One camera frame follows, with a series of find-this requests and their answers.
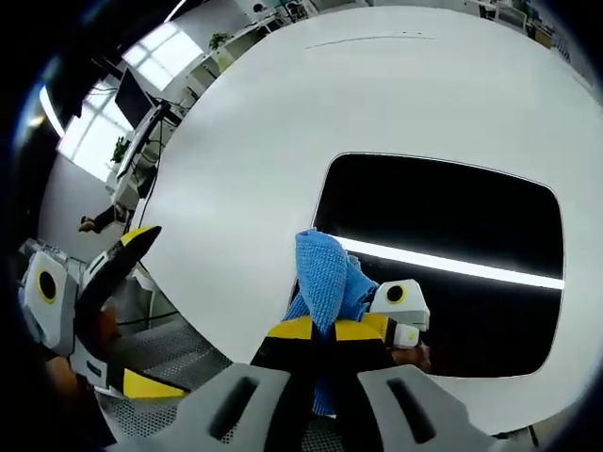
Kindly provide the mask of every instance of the blue towel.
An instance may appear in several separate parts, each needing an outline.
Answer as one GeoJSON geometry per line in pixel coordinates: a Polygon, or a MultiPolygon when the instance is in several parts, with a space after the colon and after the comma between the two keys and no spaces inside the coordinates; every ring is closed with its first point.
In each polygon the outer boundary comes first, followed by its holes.
{"type": "MultiPolygon", "coordinates": [[[[337,318],[359,321],[367,310],[364,301],[377,284],[362,273],[358,259],[348,256],[334,238],[314,229],[297,234],[295,240],[300,292],[283,321],[310,315],[324,336],[337,318]]],[[[333,413],[331,386],[331,381],[318,378],[316,414],[333,413]]]]}

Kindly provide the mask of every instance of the black screen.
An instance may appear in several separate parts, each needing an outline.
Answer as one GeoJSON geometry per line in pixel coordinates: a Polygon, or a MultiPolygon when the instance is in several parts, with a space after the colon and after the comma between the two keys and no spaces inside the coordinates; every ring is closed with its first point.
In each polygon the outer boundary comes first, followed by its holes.
{"type": "MultiPolygon", "coordinates": [[[[448,162],[348,154],[329,169],[314,221],[366,243],[562,279],[559,205],[546,187],[448,162]]],[[[508,377],[538,370],[562,291],[355,254],[377,283],[414,279],[431,310],[433,373],[508,377]]]]}
{"type": "Polygon", "coordinates": [[[123,74],[120,88],[115,96],[115,104],[135,129],[149,110],[154,107],[147,93],[140,87],[129,70],[123,74]]]}

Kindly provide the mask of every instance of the desk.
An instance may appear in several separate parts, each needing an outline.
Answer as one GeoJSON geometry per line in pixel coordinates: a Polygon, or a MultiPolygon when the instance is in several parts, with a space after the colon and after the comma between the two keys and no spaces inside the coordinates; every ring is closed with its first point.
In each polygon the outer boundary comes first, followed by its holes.
{"type": "Polygon", "coordinates": [[[163,231],[143,263],[201,334],[248,362],[285,313],[294,234],[312,224],[337,155],[412,154],[537,181],[557,197],[565,245],[546,363],[525,377],[434,380],[488,433],[548,418],[576,400],[603,349],[603,115],[558,64],[512,30],[434,8],[357,8],[283,28],[175,131],[144,217],[163,231]]]}
{"type": "Polygon", "coordinates": [[[197,82],[201,83],[201,85],[205,89],[209,88],[209,86],[214,82],[214,80],[216,78],[218,78],[218,75],[220,75],[220,72],[219,72],[218,66],[217,66],[218,56],[220,55],[220,53],[226,52],[230,59],[232,59],[233,61],[236,60],[244,52],[246,52],[254,44],[256,44],[256,41],[255,41],[255,42],[251,43],[251,45],[248,42],[242,43],[242,45],[238,45],[238,44],[241,44],[241,42],[240,42],[241,38],[246,37],[253,31],[256,31],[260,28],[265,28],[270,33],[270,29],[268,28],[268,25],[272,24],[277,19],[278,19],[278,15],[273,14],[259,22],[256,22],[254,24],[249,24],[245,28],[242,28],[241,30],[237,31],[235,33],[235,35],[231,39],[229,39],[227,42],[225,42],[223,45],[221,45],[220,48],[218,48],[216,50],[212,50],[211,52],[209,52],[207,54],[201,54],[201,55],[197,56],[178,75],[176,75],[174,77],[174,79],[170,82],[170,84],[166,87],[165,90],[170,90],[172,84],[174,84],[174,85],[182,84],[182,80],[185,79],[189,74],[191,74],[197,80],[197,82]],[[213,66],[214,66],[213,68],[206,67],[207,63],[210,61],[215,62],[215,64],[213,64],[213,66]]]}
{"type": "Polygon", "coordinates": [[[130,145],[122,162],[119,166],[114,166],[106,180],[112,204],[118,203],[128,210],[134,210],[139,203],[139,197],[146,198],[147,195],[140,189],[147,184],[144,181],[149,177],[149,169],[155,166],[162,152],[162,144],[167,143],[175,128],[165,121],[170,112],[166,105],[149,110],[144,121],[129,134],[130,145]]]}
{"type": "Polygon", "coordinates": [[[495,3],[489,2],[487,0],[465,0],[466,2],[475,3],[480,7],[486,8],[488,11],[496,11],[497,5],[495,3]]]}

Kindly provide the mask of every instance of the computer monitor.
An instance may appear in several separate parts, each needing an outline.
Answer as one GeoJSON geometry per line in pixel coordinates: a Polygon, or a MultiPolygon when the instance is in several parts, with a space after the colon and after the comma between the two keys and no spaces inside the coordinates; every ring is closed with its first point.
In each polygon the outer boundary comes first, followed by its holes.
{"type": "Polygon", "coordinates": [[[115,95],[115,104],[135,129],[149,110],[155,106],[151,97],[140,87],[130,70],[123,73],[120,88],[115,95]]]}

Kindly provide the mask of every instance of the fluorescent light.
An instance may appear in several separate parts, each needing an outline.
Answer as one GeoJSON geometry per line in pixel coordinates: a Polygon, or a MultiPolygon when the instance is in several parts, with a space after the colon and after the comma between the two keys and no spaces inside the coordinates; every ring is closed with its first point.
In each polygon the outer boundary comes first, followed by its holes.
{"type": "Polygon", "coordinates": [[[372,243],[360,242],[349,238],[337,237],[333,235],[344,250],[360,252],[370,256],[382,257],[392,261],[413,264],[415,266],[426,266],[438,270],[451,271],[453,273],[462,273],[489,280],[504,281],[506,283],[517,283],[525,285],[534,285],[537,287],[546,287],[549,289],[563,289],[565,282],[555,278],[545,276],[530,275],[518,271],[503,270],[502,268],[493,268],[491,266],[480,266],[478,264],[469,264],[468,262],[455,261],[444,257],[431,256],[420,252],[399,250],[396,248],[384,247],[372,243]]]}
{"type": "Polygon", "coordinates": [[[186,1],[187,1],[187,0],[180,0],[180,1],[178,2],[178,5],[176,5],[176,8],[174,8],[174,9],[171,11],[170,15],[169,15],[168,17],[166,17],[166,20],[165,20],[165,21],[163,21],[163,23],[165,23],[165,22],[169,22],[169,21],[170,21],[170,19],[173,17],[173,15],[174,15],[176,12],[178,12],[178,9],[180,9],[180,8],[181,8],[181,7],[182,7],[182,6],[185,4],[185,2],[186,2],[186,1]]]}
{"type": "Polygon", "coordinates": [[[36,116],[27,122],[29,127],[39,127],[44,122],[43,116],[36,116]]]}
{"type": "Polygon", "coordinates": [[[53,124],[55,131],[57,131],[57,134],[61,138],[65,137],[65,131],[63,130],[63,126],[60,125],[57,113],[55,113],[53,105],[50,103],[50,97],[48,97],[48,90],[46,89],[46,85],[44,85],[40,90],[40,102],[41,107],[44,109],[44,113],[46,113],[46,116],[48,117],[48,121],[53,124]]]}

